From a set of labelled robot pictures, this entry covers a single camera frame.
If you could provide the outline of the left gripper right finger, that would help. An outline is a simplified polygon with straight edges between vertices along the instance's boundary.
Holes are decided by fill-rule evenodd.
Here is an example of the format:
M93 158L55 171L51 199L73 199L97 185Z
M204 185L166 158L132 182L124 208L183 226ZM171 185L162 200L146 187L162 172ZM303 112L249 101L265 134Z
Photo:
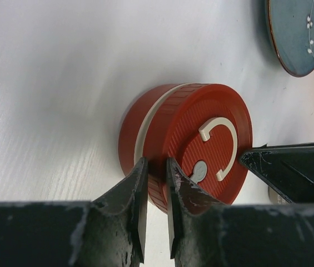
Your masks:
M176 266L314 266L314 204L226 205L166 161Z

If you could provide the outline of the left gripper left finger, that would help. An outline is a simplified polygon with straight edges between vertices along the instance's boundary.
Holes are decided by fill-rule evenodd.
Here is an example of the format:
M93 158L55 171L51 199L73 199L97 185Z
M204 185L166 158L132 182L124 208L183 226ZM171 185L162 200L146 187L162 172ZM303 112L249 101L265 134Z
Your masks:
M148 162L93 201L0 202L0 266L139 266Z

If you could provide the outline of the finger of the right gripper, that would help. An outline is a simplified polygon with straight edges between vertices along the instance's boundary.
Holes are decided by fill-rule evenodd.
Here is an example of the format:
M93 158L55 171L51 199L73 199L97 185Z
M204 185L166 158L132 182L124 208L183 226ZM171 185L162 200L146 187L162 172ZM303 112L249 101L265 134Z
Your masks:
M239 162L288 203L314 204L314 142L251 148Z

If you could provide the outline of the red lunch box lid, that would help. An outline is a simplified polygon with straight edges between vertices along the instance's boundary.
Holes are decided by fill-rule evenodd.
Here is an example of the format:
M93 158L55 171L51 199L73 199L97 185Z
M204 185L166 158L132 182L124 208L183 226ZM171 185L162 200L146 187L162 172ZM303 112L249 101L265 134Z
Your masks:
M252 141L250 114L232 88L187 84L171 90L152 116L143 144L152 203L167 211L169 157L207 193L222 203L233 203L247 175L238 157Z

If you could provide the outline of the red steel lunch bowl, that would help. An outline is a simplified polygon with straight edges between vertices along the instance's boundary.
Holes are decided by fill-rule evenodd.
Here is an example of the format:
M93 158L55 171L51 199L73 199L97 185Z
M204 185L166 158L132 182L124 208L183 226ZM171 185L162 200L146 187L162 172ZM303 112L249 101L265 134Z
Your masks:
M185 84L157 86L140 95L126 113L118 138L118 156L121 169L128 175L135 165L135 147L138 136L145 136L142 128L148 117L154 116L161 103L176 89Z

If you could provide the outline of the blue ceramic food plate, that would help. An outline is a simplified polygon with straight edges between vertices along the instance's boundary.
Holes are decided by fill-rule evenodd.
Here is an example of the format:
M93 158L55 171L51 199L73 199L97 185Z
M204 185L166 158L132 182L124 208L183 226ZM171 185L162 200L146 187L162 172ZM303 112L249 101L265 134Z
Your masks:
M266 1L268 34L286 72L295 77L314 70L314 0Z

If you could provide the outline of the beige lunch box bowl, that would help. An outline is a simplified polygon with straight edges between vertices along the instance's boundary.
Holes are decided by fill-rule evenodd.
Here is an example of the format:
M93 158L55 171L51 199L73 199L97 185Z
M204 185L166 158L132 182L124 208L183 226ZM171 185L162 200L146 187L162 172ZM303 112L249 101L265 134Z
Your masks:
M271 203L275 205L287 205L293 203L293 201L283 193L279 193L272 187L268 187L268 196Z

